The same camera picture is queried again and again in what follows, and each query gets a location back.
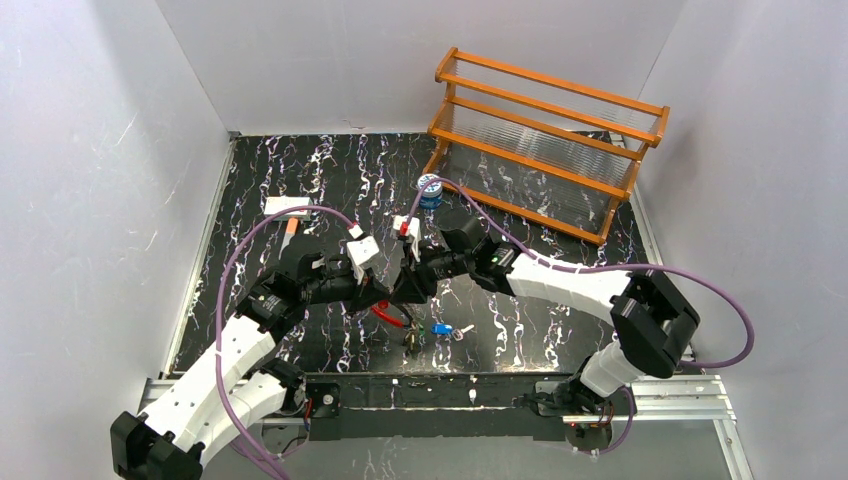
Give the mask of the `blue key tag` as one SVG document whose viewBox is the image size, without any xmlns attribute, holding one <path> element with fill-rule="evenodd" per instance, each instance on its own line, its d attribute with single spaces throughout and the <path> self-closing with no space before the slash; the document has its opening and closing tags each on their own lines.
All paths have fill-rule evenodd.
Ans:
<svg viewBox="0 0 848 480">
<path fill-rule="evenodd" d="M 445 323 L 435 323 L 431 327 L 431 333 L 434 335 L 450 336 L 453 334 L 454 327 Z"/>
</svg>

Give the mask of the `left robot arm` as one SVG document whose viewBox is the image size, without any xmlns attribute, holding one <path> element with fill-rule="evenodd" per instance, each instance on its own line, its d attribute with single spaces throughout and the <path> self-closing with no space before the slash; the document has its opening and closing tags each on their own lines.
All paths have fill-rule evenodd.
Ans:
<svg viewBox="0 0 848 480">
<path fill-rule="evenodd" d="M 282 410 L 302 373 L 271 358 L 311 305 L 340 302 L 350 313 L 388 298 L 374 276 L 380 248 L 360 234 L 342 254 L 294 238 L 236 307 L 216 340 L 165 393 L 110 428 L 112 462 L 124 479 L 198 479 L 248 426 Z"/>
</svg>

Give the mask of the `silver key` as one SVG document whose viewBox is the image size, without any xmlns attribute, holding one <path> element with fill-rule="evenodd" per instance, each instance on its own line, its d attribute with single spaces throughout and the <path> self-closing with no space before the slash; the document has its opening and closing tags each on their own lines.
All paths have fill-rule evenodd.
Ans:
<svg viewBox="0 0 848 480">
<path fill-rule="evenodd" d="M 456 340 L 456 341 L 462 341 L 462 340 L 464 339 L 465 335 L 466 335 L 468 332 L 472 331 L 473 329 L 474 329 L 474 325 L 473 325 L 473 324 L 468 325 L 468 326 L 463 327 L 463 328 L 455 328 L 455 329 L 451 332 L 451 335 L 452 335 L 452 337 L 453 337 L 453 339 L 454 339 L 454 340 Z"/>
</svg>

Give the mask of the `metal key organizer red handle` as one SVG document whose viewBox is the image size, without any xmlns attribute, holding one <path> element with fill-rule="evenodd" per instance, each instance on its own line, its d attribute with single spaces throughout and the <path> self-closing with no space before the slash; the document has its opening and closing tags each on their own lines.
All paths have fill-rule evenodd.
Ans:
<svg viewBox="0 0 848 480">
<path fill-rule="evenodd" d="M 371 306 L 370 310 L 381 320 L 404 331 L 402 346 L 408 354 L 422 349 L 423 324 L 409 307 L 381 300 Z"/>
</svg>

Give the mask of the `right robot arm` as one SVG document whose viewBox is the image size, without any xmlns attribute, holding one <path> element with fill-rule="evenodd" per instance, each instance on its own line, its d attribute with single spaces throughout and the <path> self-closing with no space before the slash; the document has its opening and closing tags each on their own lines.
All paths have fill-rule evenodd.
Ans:
<svg viewBox="0 0 848 480">
<path fill-rule="evenodd" d="M 554 408 L 598 404 L 642 376 L 671 377 L 700 324 L 694 307 L 656 269 L 585 273 L 578 264 L 542 262 L 515 244 L 497 241 L 476 219 L 442 232 L 442 246 L 418 238 L 420 222 L 397 215 L 392 229 L 404 244 L 394 301 L 423 304 L 441 281 L 466 275 L 480 288 L 554 302 L 609 323 L 617 340 L 588 357 L 546 399 Z"/>
</svg>

